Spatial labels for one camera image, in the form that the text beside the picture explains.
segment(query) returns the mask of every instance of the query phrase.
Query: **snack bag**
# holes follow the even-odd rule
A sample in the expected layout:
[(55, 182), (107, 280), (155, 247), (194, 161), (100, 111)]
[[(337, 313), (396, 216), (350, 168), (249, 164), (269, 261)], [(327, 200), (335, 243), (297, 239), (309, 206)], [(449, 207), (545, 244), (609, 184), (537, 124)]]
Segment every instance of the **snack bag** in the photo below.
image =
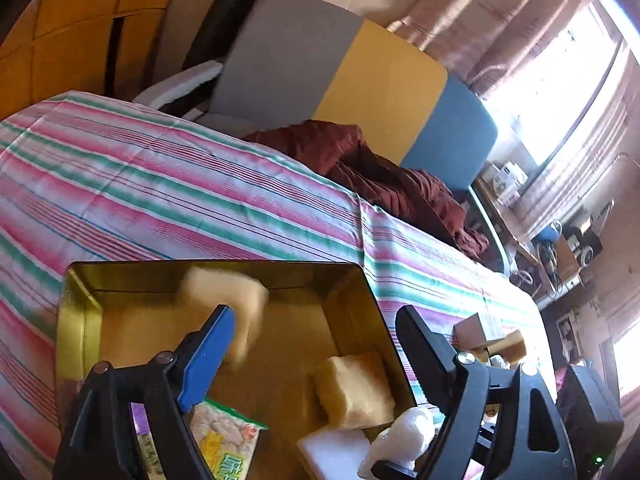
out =
[(216, 480), (244, 480), (258, 434), (266, 429), (209, 399), (193, 409), (191, 432)]

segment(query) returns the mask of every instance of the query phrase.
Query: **cardboard box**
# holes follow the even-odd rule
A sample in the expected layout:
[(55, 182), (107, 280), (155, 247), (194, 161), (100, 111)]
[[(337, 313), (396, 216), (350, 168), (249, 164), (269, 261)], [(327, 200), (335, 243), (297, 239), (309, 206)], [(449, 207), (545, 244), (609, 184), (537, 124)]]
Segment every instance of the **cardboard box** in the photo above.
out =
[(454, 330), (460, 350), (484, 348), (504, 337), (500, 320), (488, 312), (478, 312), (463, 319)]

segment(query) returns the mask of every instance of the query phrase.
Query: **metal screw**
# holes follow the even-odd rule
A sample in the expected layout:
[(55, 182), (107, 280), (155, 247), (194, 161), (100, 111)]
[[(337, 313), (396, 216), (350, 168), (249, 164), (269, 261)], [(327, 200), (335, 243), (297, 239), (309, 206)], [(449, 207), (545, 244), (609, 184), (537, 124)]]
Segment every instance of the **metal screw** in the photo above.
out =
[(109, 363), (107, 361), (98, 361), (94, 365), (94, 372), (97, 374), (103, 374), (109, 369)]
[(526, 373), (527, 375), (530, 375), (532, 377), (535, 374), (538, 373), (538, 369), (534, 365), (532, 365), (531, 363), (523, 363), (522, 364), (522, 371), (524, 373)]
[(476, 360), (475, 356), (471, 352), (460, 352), (458, 355), (456, 355), (456, 358), (463, 365), (470, 365)]
[(154, 359), (156, 360), (156, 363), (167, 365), (174, 360), (174, 353), (169, 350), (165, 350), (164, 352), (160, 352), (156, 357), (154, 357)]

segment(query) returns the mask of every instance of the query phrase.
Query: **maroon cloth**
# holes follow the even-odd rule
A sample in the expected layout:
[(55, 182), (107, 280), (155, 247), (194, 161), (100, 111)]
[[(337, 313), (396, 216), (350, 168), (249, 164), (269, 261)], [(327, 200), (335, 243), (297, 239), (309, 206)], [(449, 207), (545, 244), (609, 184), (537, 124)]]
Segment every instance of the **maroon cloth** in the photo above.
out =
[(243, 140), (289, 155), (475, 260), (489, 245), (483, 234), (464, 227), (465, 211), (440, 179), (376, 155), (356, 125), (305, 121)]

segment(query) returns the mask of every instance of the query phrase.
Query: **striped tablecloth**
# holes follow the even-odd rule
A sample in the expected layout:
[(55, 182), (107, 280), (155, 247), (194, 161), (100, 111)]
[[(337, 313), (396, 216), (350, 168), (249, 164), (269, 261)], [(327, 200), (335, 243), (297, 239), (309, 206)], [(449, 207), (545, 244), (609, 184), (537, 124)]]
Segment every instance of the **striped tablecloth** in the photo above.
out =
[(356, 262), (393, 336), (403, 304), (447, 336), (491, 311), (527, 333), (555, 393), (540, 314), (504, 277), (277, 152), (197, 124), (81, 92), (33, 105), (0, 123), (0, 212), (0, 441), (28, 480), (50, 478), (60, 440), (56, 304), (79, 260)]

